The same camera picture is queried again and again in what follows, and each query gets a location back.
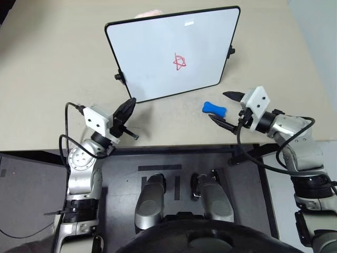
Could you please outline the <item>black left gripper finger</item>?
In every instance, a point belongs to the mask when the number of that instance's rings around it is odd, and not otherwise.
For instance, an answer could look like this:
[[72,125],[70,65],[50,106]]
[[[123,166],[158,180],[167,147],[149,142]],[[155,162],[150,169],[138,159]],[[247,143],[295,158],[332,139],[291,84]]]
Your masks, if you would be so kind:
[[136,99],[128,99],[126,102],[124,102],[119,110],[118,110],[118,118],[120,121],[125,124],[126,121],[130,118],[132,115],[134,108],[136,105]]
[[134,111],[134,98],[128,99],[121,104],[114,112],[114,118],[120,121],[127,121]]

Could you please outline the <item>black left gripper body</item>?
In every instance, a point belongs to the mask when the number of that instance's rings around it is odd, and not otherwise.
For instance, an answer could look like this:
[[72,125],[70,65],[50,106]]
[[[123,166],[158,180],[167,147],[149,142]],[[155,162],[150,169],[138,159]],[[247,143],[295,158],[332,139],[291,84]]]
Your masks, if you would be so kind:
[[121,137],[124,133],[131,136],[133,139],[137,140],[139,135],[130,131],[125,123],[128,121],[130,117],[119,118],[117,116],[113,116],[113,126],[110,128],[110,134],[116,138]]

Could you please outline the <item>person's bare hand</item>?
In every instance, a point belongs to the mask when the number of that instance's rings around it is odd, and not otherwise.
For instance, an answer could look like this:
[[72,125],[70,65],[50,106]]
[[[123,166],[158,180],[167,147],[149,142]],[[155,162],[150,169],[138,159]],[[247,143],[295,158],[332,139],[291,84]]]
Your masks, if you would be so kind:
[[163,12],[159,9],[154,9],[154,10],[151,10],[151,11],[147,11],[147,12],[144,12],[144,13],[140,13],[140,14],[137,14],[135,16],[135,18],[144,18],[144,17],[151,17],[151,16],[158,16],[158,15],[162,15]]

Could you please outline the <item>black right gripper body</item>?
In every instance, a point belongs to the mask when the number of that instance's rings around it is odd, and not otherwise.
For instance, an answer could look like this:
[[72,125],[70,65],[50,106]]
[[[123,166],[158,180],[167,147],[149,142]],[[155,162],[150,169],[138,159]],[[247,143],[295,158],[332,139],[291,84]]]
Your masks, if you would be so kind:
[[240,102],[241,111],[239,112],[238,126],[250,128],[253,122],[252,110],[243,102]]

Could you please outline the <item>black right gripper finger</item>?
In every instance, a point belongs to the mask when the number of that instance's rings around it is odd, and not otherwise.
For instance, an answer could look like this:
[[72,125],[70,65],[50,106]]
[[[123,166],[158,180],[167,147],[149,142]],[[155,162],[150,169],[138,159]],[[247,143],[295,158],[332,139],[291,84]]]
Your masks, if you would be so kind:
[[221,128],[226,129],[231,133],[237,133],[237,126],[228,123],[224,118],[214,114],[209,114],[209,118]]
[[223,92],[223,95],[225,95],[227,98],[236,101],[236,102],[240,102],[243,97],[245,96],[244,93],[242,92],[235,92],[235,91],[226,91]]

